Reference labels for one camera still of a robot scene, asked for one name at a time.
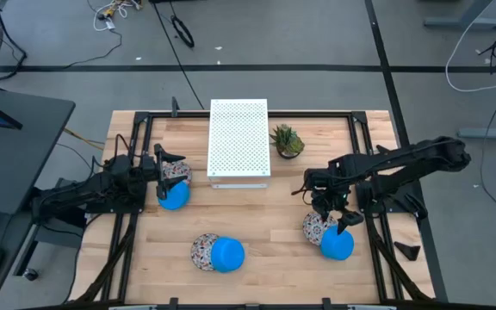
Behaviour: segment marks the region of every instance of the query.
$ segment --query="desk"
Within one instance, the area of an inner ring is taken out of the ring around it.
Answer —
[[[319,247],[305,240],[301,230],[304,217],[312,209],[304,204],[301,195],[291,196],[290,192],[301,186],[303,171],[325,167],[328,160],[353,152],[347,118],[334,117],[333,111],[314,113],[319,117],[270,117],[270,128],[281,123],[291,125],[306,148],[292,160],[282,159],[271,150],[272,172],[267,189],[210,187],[206,177],[207,118],[157,117],[154,120],[149,150],[152,145],[161,143],[167,152],[187,157],[185,161],[193,169],[191,198],[183,209],[166,211],[157,203],[155,185],[149,184],[146,209],[139,216],[133,245],[126,303],[168,304],[171,297],[177,297],[180,304],[320,304],[323,297],[330,297],[332,303],[379,301],[364,224],[349,228],[355,239],[355,250],[343,262],[325,259]],[[104,159],[114,155],[118,133],[126,140],[131,139],[134,114],[134,111],[113,113]],[[396,148],[388,112],[366,111],[366,116],[373,146]],[[357,126],[356,130],[359,145],[364,146],[362,128]],[[137,154],[141,152],[145,130],[139,132]],[[126,147],[119,144],[118,153],[126,152]],[[351,208],[357,206],[354,194],[349,201]],[[387,217],[393,241],[422,245],[412,215],[388,214]],[[87,289],[106,263],[114,221],[113,214],[105,214],[85,232],[72,299]],[[190,261],[189,251],[192,242],[203,233],[239,239],[246,252],[241,269],[228,274],[197,269]],[[420,289],[433,296],[424,252],[420,252],[416,262],[409,262],[397,250],[396,257]],[[393,298],[388,265],[383,259],[381,265],[387,296]],[[116,275],[118,271],[120,266],[116,267]],[[118,281],[115,276],[111,298],[115,297]]]

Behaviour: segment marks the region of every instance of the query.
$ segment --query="black metal frame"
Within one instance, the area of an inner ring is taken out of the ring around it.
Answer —
[[[131,149],[130,151],[130,157],[133,157],[134,150],[137,146],[137,140],[139,139],[139,131],[140,131],[140,125],[141,123],[145,123],[145,134],[143,137],[143,145],[141,147],[142,152],[149,152],[149,147],[150,147],[150,138],[151,138],[151,132],[152,132],[152,123],[157,119],[157,118],[175,118],[175,117],[181,117],[181,118],[209,118],[209,111],[181,111],[181,110],[176,110],[174,109],[173,111],[170,112],[136,112],[135,116],[133,118],[133,128],[132,128],[132,134],[131,134],[131,141],[130,141],[130,146]],[[355,112],[330,112],[330,111],[269,111],[269,118],[275,118],[275,117],[288,117],[288,118],[293,118],[293,117],[304,117],[304,118],[312,118],[312,117],[338,117],[338,118],[345,118],[348,122],[348,128],[350,129],[350,139],[351,139],[351,144],[353,148],[353,152],[360,152],[359,148],[359,142],[357,138],[357,130],[356,130],[356,122],[361,124],[361,129],[363,132],[363,140],[365,144],[365,152],[366,153],[372,153],[372,143],[370,140],[370,132],[369,132],[369,126],[367,124],[367,117],[366,113],[364,111],[355,111]],[[133,227],[133,235],[135,234],[135,230],[137,227],[137,219],[138,215],[137,214],[132,214],[130,217],[129,224]],[[121,231],[121,226],[122,226],[122,221],[123,221],[123,216],[120,214],[116,215],[116,220],[115,220],[115,226],[113,229],[113,234],[112,234],[112,239],[111,239],[111,244],[110,244],[110,251],[108,254],[108,257],[112,257],[112,255],[115,253],[115,249],[118,245],[119,242],[119,236],[120,236],[120,231]],[[388,224],[388,217],[385,214],[382,214],[380,217],[381,221],[381,229],[382,229],[382,237],[384,238],[384,241],[388,247],[388,249],[394,253],[394,248],[393,248],[393,241],[391,237],[391,232],[389,230],[389,224]],[[388,295],[386,292],[386,283],[384,282],[384,275],[382,273],[382,268],[381,268],[381,260],[379,256],[379,251],[378,249],[373,245],[373,243],[370,240],[370,234],[369,234],[369,244],[370,244],[370,250],[371,250],[371,255],[372,255],[372,260],[373,260],[373,268],[375,271],[375,278],[376,278],[376,288],[378,290],[378,296],[380,299],[380,302],[382,303],[383,301],[388,299]],[[127,292],[127,279],[129,277],[129,269],[131,265],[131,258],[133,255],[133,243],[128,246],[124,253],[124,264],[122,265],[122,270],[121,270],[121,279],[120,279],[120,286],[118,288],[118,300],[119,301],[124,301],[126,298],[126,292]],[[394,283],[394,295],[396,300],[402,300],[403,299],[403,292],[401,289],[401,284],[397,276],[394,274],[392,271],[392,279]],[[107,301],[109,299],[109,290],[110,286],[112,284],[112,276],[105,282],[105,285],[103,287],[102,291],[102,298],[101,301]],[[332,307],[340,307],[340,305],[331,305]],[[294,306],[294,307],[303,307],[303,308],[312,308],[316,307],[319,309],[322,309],[323,305],[299,305],[299,306]]]

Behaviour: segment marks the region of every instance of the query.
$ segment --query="plant pot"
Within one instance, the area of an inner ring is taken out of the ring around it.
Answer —
[[[279,156],[284,158],[284,159],[293,159],[293,158],[297,158],[298,155],[300,155],[300,153],[297,153],[297,154],[293,154],[293,155],[287,155],[287,154],[284,154],[282,152],[280,152],[279,150],[276,150],[276,152],[279,153]]]

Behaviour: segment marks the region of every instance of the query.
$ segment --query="small plant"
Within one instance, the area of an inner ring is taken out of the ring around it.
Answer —
[[[273,129],[275,134],[270,134],[270,137],[274,142],[271,142],[272,146],[276,147],[279,155],[283,158],[294,158],[298,156],[304,148],[304,144],[296,131],[292,130],[292,127],[282,124]]]

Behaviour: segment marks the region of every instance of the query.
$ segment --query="perforated white box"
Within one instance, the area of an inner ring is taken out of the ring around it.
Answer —
[[[266,188],[270,176],[267,100],[212,100],[208,141],[212,187]]]

